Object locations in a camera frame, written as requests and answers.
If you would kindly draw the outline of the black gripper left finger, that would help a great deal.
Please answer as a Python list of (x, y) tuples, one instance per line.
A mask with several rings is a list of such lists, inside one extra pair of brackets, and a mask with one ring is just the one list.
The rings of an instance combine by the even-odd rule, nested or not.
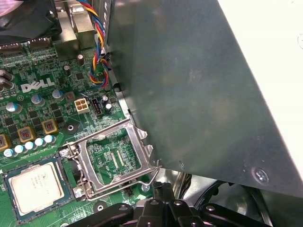
[(154, 182), (153, 197), (134, 207), (117, 203), (71, 224), (72, 227), (161, 227), (167, 184)]

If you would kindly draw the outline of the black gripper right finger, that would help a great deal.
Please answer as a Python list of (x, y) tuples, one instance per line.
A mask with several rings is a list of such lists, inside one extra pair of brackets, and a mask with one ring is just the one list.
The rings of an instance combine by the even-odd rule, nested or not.
[(198, 198), (193, 207), (183, 200), (172, 200), (169, 203), (171, 223), (173, 227), (268, 227), (262, 222), (242, 215), (226, 207), (211, 203), (223, 182), (215, 182)]

